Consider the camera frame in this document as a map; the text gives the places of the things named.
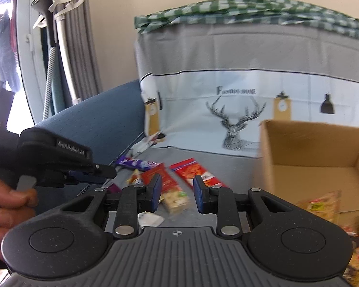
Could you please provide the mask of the person's left hand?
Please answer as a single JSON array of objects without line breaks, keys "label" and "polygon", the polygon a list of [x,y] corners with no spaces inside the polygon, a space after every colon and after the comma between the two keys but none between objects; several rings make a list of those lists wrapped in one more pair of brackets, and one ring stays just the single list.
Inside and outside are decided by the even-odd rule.
[{"label": "person's left hand", "polygon": [[17,191],[0,179],[0,260],[3,261],[1,242],[6,233],[18,224],[35,216],[34,208],[38,204],[37,191],[34,188]]}]

